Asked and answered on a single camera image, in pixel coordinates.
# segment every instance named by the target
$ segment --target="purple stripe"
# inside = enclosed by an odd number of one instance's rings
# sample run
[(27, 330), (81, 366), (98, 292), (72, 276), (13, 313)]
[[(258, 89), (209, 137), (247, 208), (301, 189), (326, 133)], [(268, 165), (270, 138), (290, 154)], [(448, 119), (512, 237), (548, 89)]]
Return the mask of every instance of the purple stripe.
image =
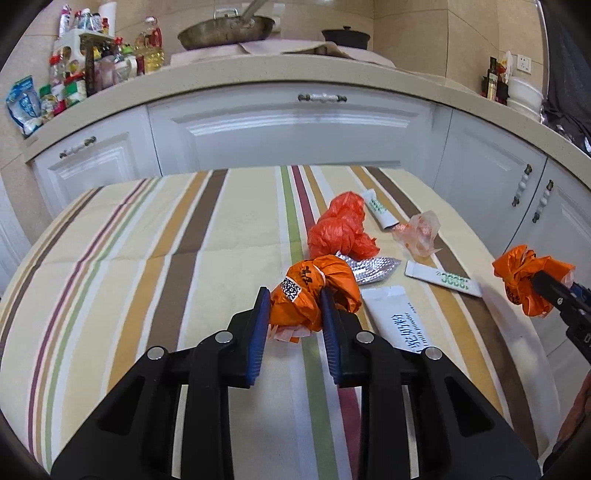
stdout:
[[(301, 178), (300, 168), (293, 165), (291, 169), (294, 174), (295, 187), (300, 198), (301, 211), (304, 216), (306, 231), (309, 232), (315, 224), (314, 214), (310, 206), (310, 200), (306, 192), (304, 181)], [(359, 469), (359, 448), (361, 446), (361, 414), (359, 403), (354, 388), (337, 388), (339, 396), (340, 414), (343, 417), (343, 429), (345, 430), (345, 442), (349, 455), (349, 466), (351, 475), (357, 478)]]
[(76, 262), (76, 267), (74, 268), (73, 273), (70, 275), (68, 282), (66, 283), (66, 288), (62, 290), (60, 300), (57, 302), (57, 306), (53, 310), (53, 314), (51, 315), (51, 320), (49, 321), (49, 325), (46, 328), (45, 335), (43, 336), (43, 341), (41, 343), (41, 348), (37, 355), (37, 362), (35, 363), (35, 372), (33, 373), (33, 382), (31, 384), (31, 394), (29, 396), (29, 412), (28, 412), (28, 440), (29, 440), (29, 451), (32, 455), (34, 455), (34, 448), (33, 448), (33, 412), (35, 407), (35, 393), (37, 392), (37, 382), (39, 380), (39, 373), (41, 371), (41, 363), (43, 361), (43, 356), (45, 354), (45, 349), (47, 347), (47, 342), (49, 341), (49, 337), (51, 335), (51, 331), (53, 330), (53, 326), (56, 322), (57, 316), (60, 313), (61, 307), (66, 299), (67, 293), (69, 292), (70, 288), (72, 287), (72, 283), (74, 279), (78, 275), (82, 264), (88, 259), (88, 257), (92, 254), (93, 250), (96, 248), (97, 244), (104, 236), (107, 229), (111, 226), (115, 218), (117, 217), (118, 213), (121, 209), (129, 202), (130, 198), (146, 183), (147, 179), (141, 180), (132, 192), (125, 197), (124, 201), (117, 205), (117, 208), (111, 214), (110, 218), (107, 220), (103, 228), (100, 230), (98, 235), (95, 237), (93, 242), (91, 243), (90, 247), (86, 250), (86, 253), (82, 256), (78, 262)]

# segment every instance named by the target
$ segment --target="stack of bowls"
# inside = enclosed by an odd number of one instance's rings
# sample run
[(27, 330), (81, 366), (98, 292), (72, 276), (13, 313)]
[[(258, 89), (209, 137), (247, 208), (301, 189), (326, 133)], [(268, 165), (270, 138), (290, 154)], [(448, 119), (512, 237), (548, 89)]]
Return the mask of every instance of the stack of bowls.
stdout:
[(542, 92), (525, 80), (511, 77), (509, 79), (509, 98), (507, 106), (513, 110), (540, 121), (540, 109), (542, 107)]

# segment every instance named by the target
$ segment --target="frying pan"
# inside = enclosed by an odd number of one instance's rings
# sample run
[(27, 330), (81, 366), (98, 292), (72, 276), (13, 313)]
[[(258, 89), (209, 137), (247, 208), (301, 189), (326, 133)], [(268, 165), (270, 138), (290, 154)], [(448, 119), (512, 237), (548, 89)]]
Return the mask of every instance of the frying pan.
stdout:
[(264, 40), (271, 34), (275, 21), (272, 18), (254, 16), (267, 0), (253, 0), (242, 16), (235, 8), (216, 10), (211, 20), (186, 28), (178, 34), (185, 50), (217, 47), (254, 40)]

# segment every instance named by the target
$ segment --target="tablecloth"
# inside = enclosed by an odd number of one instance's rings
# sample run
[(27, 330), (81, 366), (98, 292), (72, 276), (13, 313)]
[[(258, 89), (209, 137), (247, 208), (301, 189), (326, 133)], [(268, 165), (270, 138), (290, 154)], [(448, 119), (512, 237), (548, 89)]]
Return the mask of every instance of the tablecloth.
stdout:
[[(415, 260), (478, 280), (483, 298), (408, 278), (404, 265), (382, 284), (405, 288), (433, 343), (541, 454), (559, 427), (556, 389), (531, 320), (506, 300), (490, 253), (417, 178), (360, 166), (215, 170), (81, 195), (2, 299), (0, 408), (17, 436), (49, 470), (149, 346), (189, 348), (224, 329), (252, 308), (260, 286), (275, 287), (307, 256), (306, 232), (334, 196), (368, 188), (399, 220), (429, 209), (439, 217), (441, 250)], [(365, 229), (381, 255), (412, 258), (369, 213)], [(359, 317), (372, 328), (365, 309)], [(230, 421), (237, 478), (355, 477), (359, 396), (335, 387), (322, 335), (269, 341), (256, 386), (230, 393)]]

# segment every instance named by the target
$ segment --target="qr code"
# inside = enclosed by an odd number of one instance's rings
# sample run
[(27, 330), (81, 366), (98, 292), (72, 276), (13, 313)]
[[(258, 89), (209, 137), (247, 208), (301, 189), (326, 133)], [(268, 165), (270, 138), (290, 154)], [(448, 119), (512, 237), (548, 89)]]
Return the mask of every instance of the qr code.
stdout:
[(301, 292), (301, 287), (290, 277), (283, 279), (281, 282), (281, 289), (290, 301), (294, 301)]

